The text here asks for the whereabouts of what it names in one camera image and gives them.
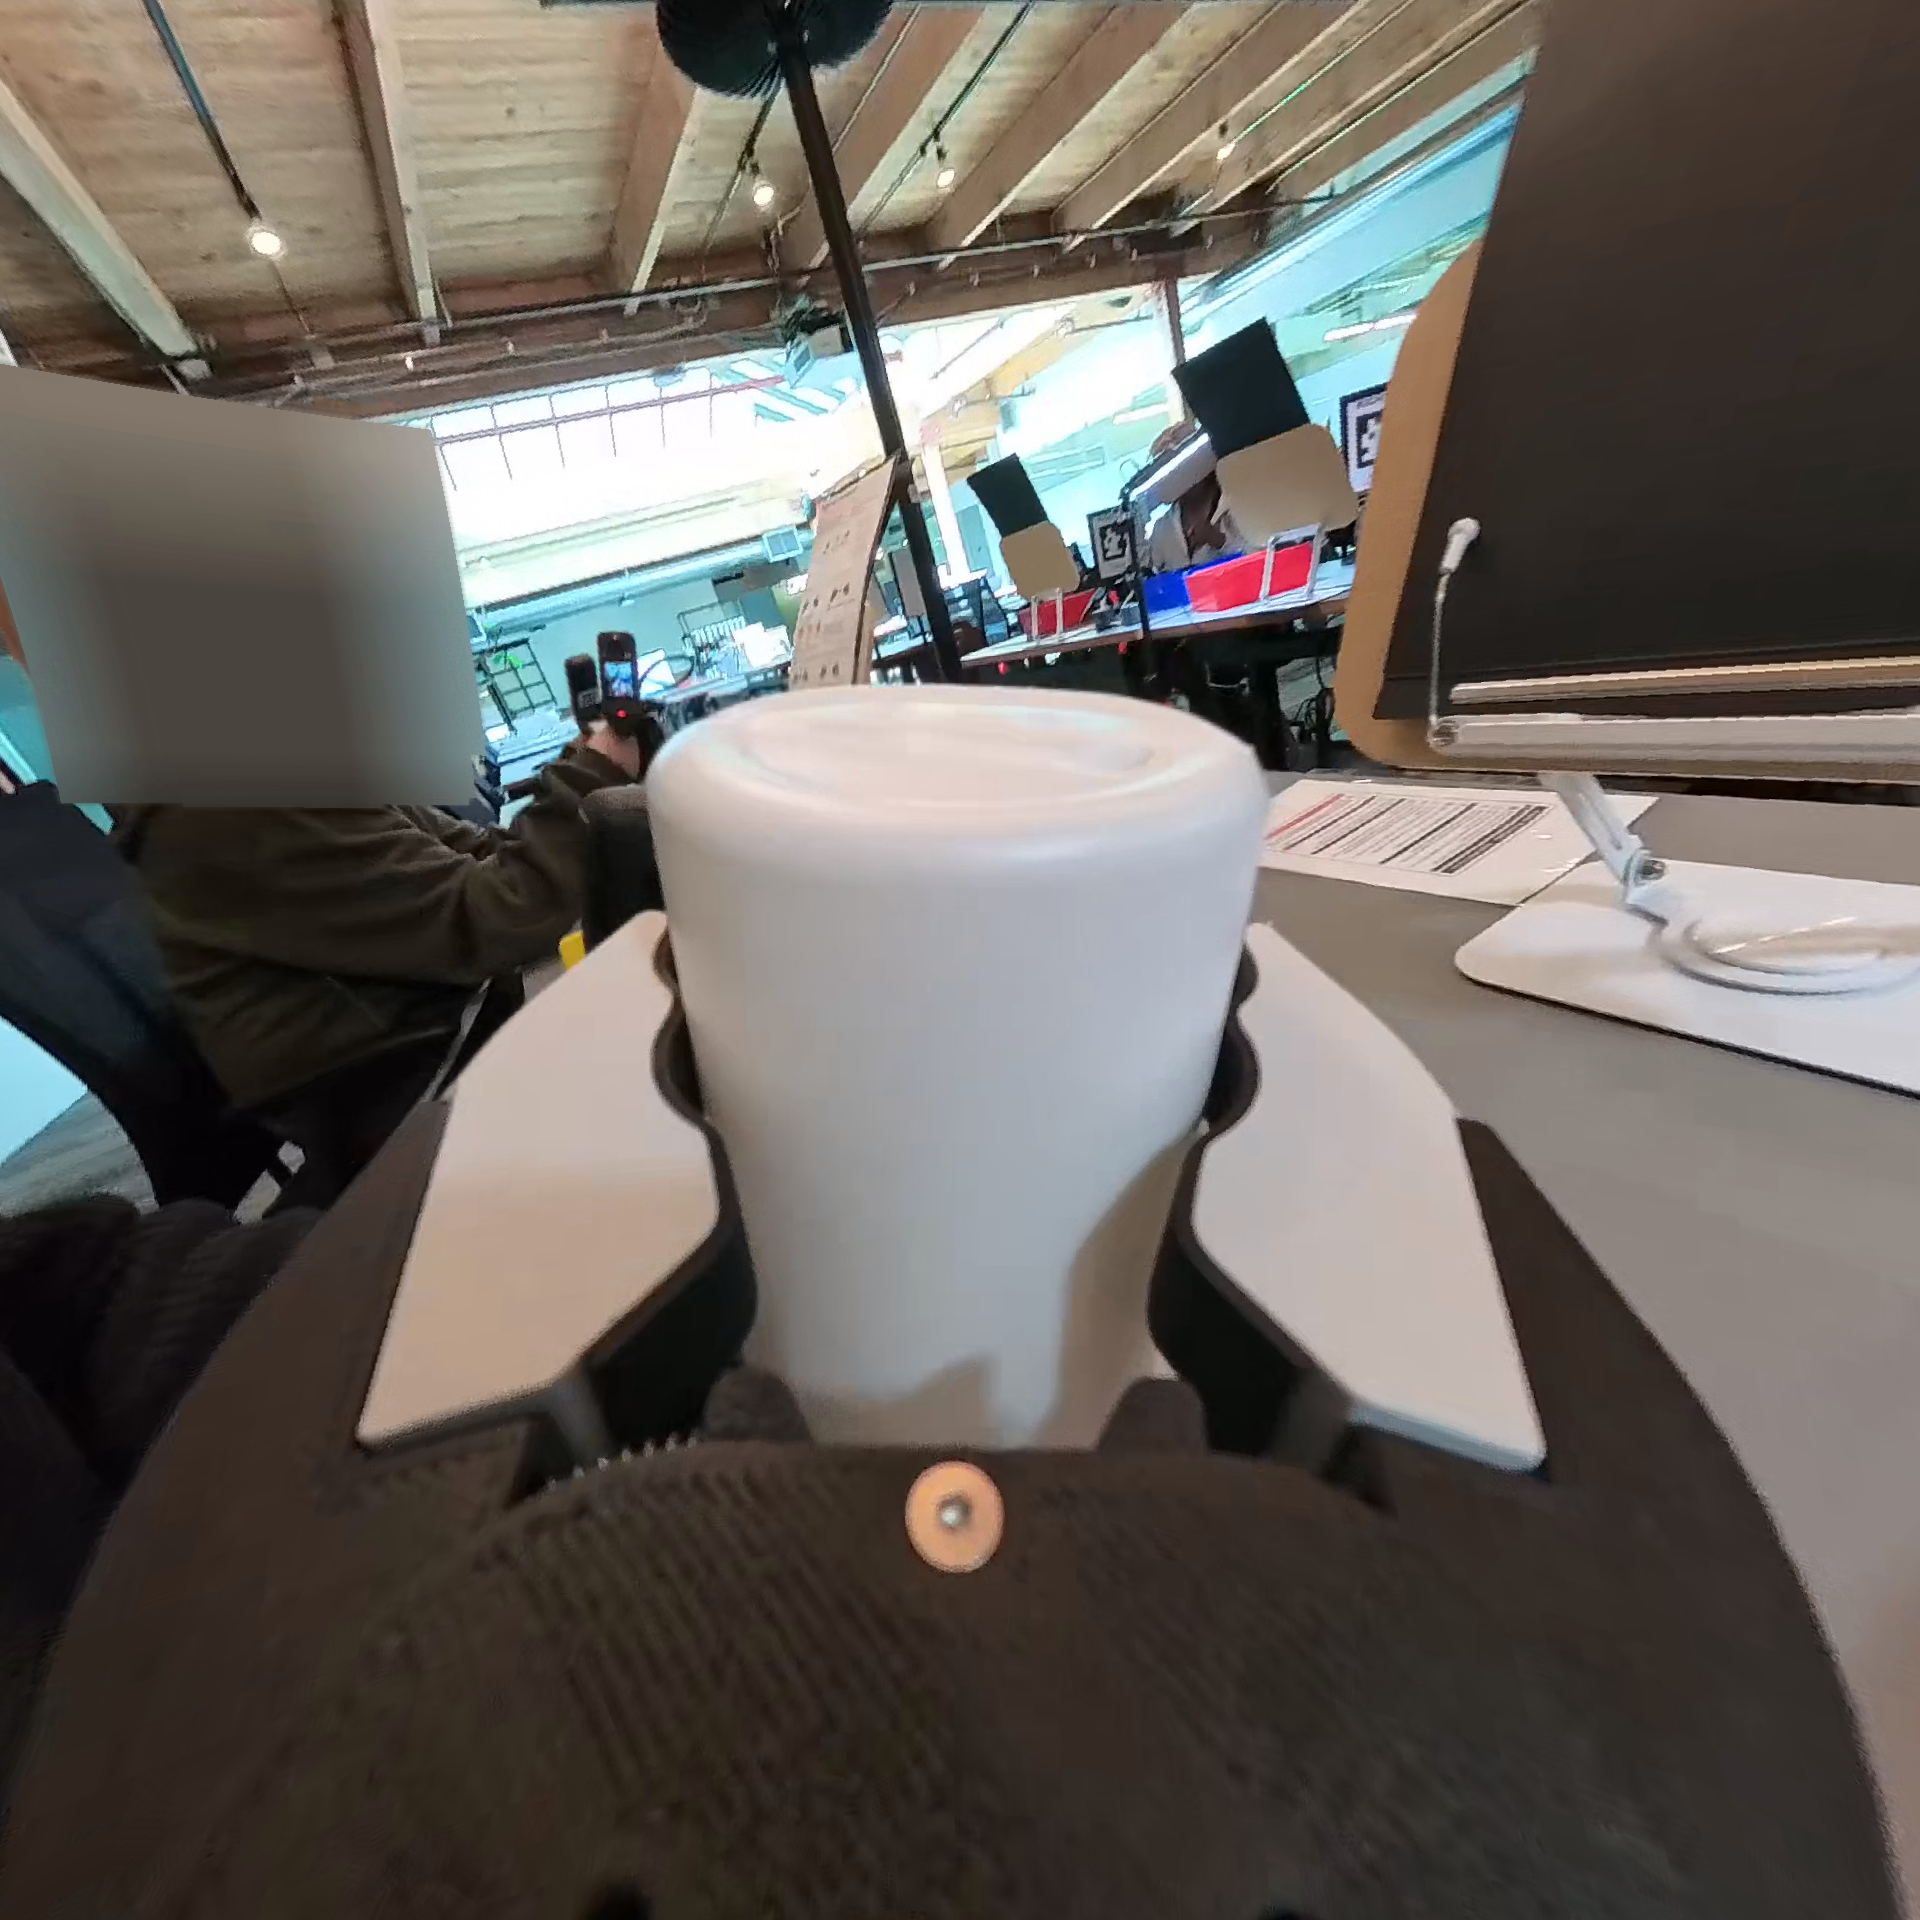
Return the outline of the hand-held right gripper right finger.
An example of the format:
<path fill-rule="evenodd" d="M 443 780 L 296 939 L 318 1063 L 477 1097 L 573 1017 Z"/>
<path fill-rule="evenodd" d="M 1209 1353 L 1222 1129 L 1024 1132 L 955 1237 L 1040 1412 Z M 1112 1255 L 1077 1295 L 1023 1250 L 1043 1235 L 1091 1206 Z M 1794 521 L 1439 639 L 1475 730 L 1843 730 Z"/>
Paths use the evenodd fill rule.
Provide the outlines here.
<path fill-rule="evenodd" d="M 1453 1097 L 1261 921 L 1146 1315 L 1219 1451 L 1320 1471 L 1379 1434 L 1496 1471 L 1545 1465 Z"/>

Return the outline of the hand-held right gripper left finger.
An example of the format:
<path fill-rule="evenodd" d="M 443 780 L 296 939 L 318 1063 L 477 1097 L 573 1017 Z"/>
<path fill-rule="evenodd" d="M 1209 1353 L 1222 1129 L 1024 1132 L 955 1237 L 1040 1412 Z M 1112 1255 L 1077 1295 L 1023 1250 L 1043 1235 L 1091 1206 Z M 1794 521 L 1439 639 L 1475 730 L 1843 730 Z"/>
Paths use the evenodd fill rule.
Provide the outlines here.
<path fill-rule="evenodd" d="M 354 1438 L 530 1421 L 593 1467 L 691 1434 L 752 1319 L 665 915 L 642 913 L 461 1076 Z"/>

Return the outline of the white bottle black cap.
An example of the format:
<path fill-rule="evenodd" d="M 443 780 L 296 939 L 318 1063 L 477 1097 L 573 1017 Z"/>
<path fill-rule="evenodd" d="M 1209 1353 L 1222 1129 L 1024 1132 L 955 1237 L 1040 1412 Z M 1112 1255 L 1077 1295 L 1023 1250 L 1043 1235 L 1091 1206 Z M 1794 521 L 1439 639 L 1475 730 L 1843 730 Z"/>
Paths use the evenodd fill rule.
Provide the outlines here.
<path fill-rule="evenodd" d="M 757 1278 L 831 1447 L 1091 1444 L 1211 1091 L 1267 782 L 1119 694 L 787 693 L 647 777 Z"/>

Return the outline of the printed paper sheet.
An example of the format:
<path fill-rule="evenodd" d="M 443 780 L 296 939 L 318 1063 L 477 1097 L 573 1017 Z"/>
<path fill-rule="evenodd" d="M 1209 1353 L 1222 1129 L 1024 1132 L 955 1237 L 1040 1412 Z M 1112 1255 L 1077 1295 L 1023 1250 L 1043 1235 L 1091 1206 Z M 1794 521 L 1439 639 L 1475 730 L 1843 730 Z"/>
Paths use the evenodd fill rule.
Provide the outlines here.
<path fill-rule="evenodd" d="M 1594 846 L 1543 786 L 1311 775 L 1264 815 L 1274 873 L 1517 907 L 1570 875 Z"/>

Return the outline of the printed cardboard sign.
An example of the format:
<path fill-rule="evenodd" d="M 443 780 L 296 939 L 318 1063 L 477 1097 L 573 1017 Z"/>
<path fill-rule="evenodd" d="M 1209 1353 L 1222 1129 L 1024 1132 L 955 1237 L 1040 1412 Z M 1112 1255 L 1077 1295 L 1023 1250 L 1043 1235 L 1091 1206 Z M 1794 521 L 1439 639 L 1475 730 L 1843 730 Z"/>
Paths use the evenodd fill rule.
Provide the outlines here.
<path fill-rule="evenodd" d="M 886 454 L 816 499 L 790 690 L 869 683 L 881 623 L 872 610 L 873 569 L 899 489 L 901 458 Z"/>

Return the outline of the background display board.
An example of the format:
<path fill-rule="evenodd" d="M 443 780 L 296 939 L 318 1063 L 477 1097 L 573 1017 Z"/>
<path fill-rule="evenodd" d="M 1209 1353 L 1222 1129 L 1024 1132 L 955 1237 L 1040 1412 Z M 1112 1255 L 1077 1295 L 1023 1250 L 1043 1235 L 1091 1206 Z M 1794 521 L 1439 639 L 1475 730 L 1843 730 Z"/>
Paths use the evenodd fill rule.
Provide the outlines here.
<path fill-rule="evenodd" d="M 1307 417 L 1272 321 L 1250 321 L 1174 371 L 1207 435 L 1214 478 L 1247 543 L 1333 532 L 1360 516 L 1342 449 Z"/>

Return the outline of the wooden display board black panel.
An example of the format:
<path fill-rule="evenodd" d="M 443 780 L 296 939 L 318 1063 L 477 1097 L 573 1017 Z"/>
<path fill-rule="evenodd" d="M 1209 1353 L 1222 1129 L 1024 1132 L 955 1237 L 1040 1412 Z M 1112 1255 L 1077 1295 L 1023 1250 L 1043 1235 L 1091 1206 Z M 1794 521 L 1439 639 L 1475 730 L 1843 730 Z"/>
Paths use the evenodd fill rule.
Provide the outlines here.
<path fill-rule="evenodd" d="M 1917 794 L 1917 135 L 1917 4 L 1543 4 L 1385 391 L 1360 756 Z"/>

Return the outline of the black round pole fixture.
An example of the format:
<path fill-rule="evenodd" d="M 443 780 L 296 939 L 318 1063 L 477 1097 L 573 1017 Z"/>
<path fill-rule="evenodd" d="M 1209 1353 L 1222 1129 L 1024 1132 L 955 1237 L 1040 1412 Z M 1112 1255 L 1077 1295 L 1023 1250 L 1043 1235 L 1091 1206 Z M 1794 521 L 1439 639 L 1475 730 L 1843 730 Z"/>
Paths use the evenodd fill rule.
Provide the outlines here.
<path fill-rule="evenodd" d="M 656 2 L 667 61 L 697 89 L 757 99 L 784 83 L 784 59 L 807 68 L 855 59 L 889 2 Z"/>

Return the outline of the black metal post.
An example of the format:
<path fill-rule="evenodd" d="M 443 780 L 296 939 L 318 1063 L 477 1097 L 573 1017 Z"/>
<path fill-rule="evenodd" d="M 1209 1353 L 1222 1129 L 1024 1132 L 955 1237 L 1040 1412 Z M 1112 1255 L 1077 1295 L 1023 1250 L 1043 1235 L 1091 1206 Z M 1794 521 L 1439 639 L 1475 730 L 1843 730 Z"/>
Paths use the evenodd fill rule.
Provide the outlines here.
<path fill-rule="evenodd" d="M 963 676 L 963 658 L 954 636 L 947 590 L 939 580 L 927 514 L 915 485 L 913 458 L 906 445 L 906 430 L 897 406 L 895 383 L 886 369 L 873 299 L 858 257 L 858 241 L 849 220 L 846 191 L 833 159 L 833 142 L 825 129 L 818 91 L 815 87 L 800 15 L 779 15 L 775 26 L 775 51 L 784 94 L 792 103 L 800 132 L 815 205 L 823 220 L 827 259 L 849 316 L 855 356 L 862 374 L 867 377 L 872 411 L 881 435 L 881 452 L 895 470 L 897 510 L 903 526 L 906 554 L 915 569 L 927 610 L 925 623 L 929 631 L 934 671 L 942 683 L 958 683 Z"/>

